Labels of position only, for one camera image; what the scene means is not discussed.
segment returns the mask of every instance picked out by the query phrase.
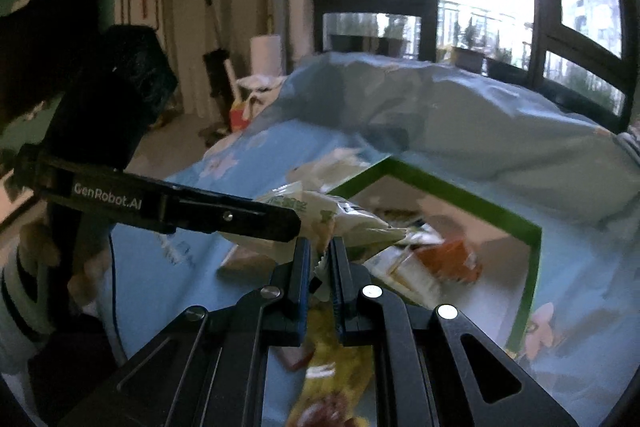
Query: box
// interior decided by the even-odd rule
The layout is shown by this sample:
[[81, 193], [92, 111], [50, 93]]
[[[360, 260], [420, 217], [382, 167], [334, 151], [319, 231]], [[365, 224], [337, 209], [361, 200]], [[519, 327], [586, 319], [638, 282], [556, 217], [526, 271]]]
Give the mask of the box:
[[482, 275], [468, 285], [444, 282], [442, 303], [459, 308], [500, 347], [519, 350], [538, 277], [540, 227], [391, 157], [330, 193], [370, 211], [420, 210], [445, 237], [462, 231], [477, 246]]

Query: white cylinder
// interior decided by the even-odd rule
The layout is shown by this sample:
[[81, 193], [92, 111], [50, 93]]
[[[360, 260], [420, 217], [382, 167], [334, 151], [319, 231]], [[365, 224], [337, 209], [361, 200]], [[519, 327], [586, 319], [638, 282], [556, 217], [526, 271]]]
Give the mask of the white cylinder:
[[282, 42], [279, 35], [251, 38], [251, 74], [282, 75]]

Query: blue bedsheet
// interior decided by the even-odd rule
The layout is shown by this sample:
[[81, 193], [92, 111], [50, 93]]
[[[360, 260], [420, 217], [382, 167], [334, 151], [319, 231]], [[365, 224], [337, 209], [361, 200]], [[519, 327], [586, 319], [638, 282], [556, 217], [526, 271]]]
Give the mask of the blue bedsheet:
[[[345, 146], [369, 161], [396, 154], [542, 227], [533, 308], [553, 304], [544, 320], [554, 341], [518, 361], [581, 426], [598, 425], [640, 363], [640, 169], [614, 136], [526, 89], [450, 66], [328, 54], [299, 67], [231, 147], [171, 179], [253, 198]], [[218, 234], [118, 226], [113, 240], [129, 356], [187, 306], [226, 307], [265, 282], [216, 272], [231, 247]], [[106, 317], [110, 302], [107, 281]], [[539, 327], [534, 320], [529, 346]], [[270, 358], [264, 425], [283, 425], [303, 377]]]

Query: window frame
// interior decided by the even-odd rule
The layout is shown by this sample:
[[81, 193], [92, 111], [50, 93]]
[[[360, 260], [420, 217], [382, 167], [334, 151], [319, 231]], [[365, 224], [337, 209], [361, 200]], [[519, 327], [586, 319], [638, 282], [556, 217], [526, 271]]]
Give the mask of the window frame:
[[[566, 110], [584, 114], [619, 132], [628, 125], [638, 83], [638, 9], [636, 0], [619, 0], [621, 57], [562, 24], [562, 0], [534, 0], [529, 68], [525, 86]], [[436, 61], [439, 0], [314, 0], [314, 46], [323, 51], [323, 17], [331, 12], [391, 13], [420, 17], [418, 60]], [[545, 79], [546, 53], [552, 52], [591, 71], [625, 95], [621, 116], [583, 95]]]

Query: metal screw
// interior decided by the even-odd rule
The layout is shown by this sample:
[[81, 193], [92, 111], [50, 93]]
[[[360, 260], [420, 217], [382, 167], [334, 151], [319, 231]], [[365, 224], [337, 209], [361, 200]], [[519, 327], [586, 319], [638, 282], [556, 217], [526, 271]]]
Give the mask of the metal screw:
[[455, 319], [458, 316], [458, 310], [451, 304], [443, 304], [438, 306], [438, 315], [443, 319]]
[[184, 317], [190, 322], [203, 320], [207, 311], [202, 306], [190, 306], [184, 311]]
[[382, 295], [382, 288], [380, 286], [376, 286], [375, 284], [370, 284], [369, 286], [364, 286], [362, 289], [362, 294], [365, 297], [369, 297], [370, 299], [377, 299]]
[[265, 299], [275, 299], [280, 297], [280, 288], [277, 286], [265, 286], [260, 290], [260, 295]]

